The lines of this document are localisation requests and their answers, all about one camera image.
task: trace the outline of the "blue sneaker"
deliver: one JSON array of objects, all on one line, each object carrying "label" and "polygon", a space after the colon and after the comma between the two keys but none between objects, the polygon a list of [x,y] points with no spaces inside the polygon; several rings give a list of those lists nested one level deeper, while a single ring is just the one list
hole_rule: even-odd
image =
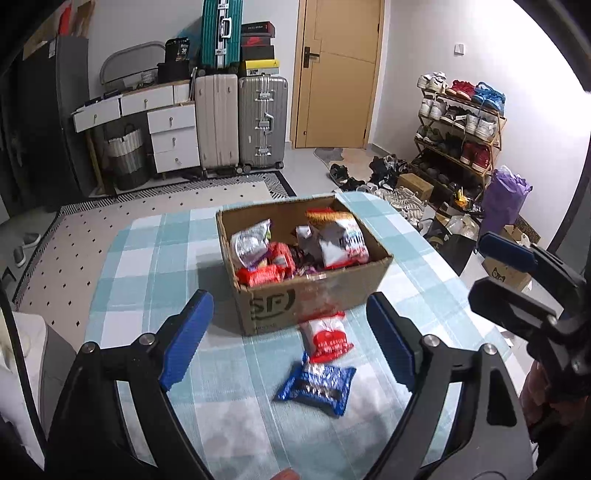
[{"label": "blue sneaker", "polygon": [[501,92],[493,90],[484,100],[485,107],[491,108],[499,112],[502,116],[505,115],[505,95]]}]

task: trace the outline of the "door mat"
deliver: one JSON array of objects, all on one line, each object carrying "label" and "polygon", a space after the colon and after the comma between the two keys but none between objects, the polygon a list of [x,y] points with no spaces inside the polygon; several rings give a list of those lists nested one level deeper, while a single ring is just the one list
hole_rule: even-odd
[{"label": "door mat", "polygon": [[119,230],[138,218],[238,202],[295,196],[279,172],[188,181],[66,205],[31,256],[13,302],[46,323],[78,350],[90,301]]}]

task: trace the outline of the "blue gripper pad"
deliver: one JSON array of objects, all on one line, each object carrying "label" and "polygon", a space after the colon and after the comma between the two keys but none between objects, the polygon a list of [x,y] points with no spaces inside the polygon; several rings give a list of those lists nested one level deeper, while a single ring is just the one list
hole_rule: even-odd
[{"label": "blue gripper pad", "polygon": [[531,250],[517,245],[496,233],[482,235],[478,242],[478,251],[483,257],[494,258],[524,273],[533,273],[538,265]]},{"label": "blue gripper pad", "polygon": [[189,311],[183,310],[183,314],[186,314],[186,320],[164,352],[160,374],[160,385],[164,391],[170,390],[175,383],[180,382],[187,372],[199,342],[213,318],[212,295],[204,292]]},{"label": "blue gripper pad", "polygon": [[398,315],[381,292],[370,295],[365,308],[394,378],[412,392],[423,361],[421,332],[409,319]]}]

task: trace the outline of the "suitcase handle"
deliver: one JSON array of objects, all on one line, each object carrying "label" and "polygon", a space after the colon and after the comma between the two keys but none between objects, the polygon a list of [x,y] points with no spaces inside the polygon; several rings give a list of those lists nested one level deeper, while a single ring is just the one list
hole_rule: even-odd
[{"label": "suitcase handle", "polygon": [[[222,33],[224,31],[224,22],[228,23],[228,29],[226,30],[226,33]],[[232,36],[232,17],[222,18],[220,22],[220,33],[220,38],[230,38]]]}]

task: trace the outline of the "yellow door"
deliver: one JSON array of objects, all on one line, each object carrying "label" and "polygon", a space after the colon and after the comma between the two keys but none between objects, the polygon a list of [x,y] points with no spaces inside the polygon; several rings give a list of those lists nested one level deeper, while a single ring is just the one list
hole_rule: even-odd
[{"label": "yellow door", "polygon": [[382,0],[307,0],[296,147],[363,148]]}]

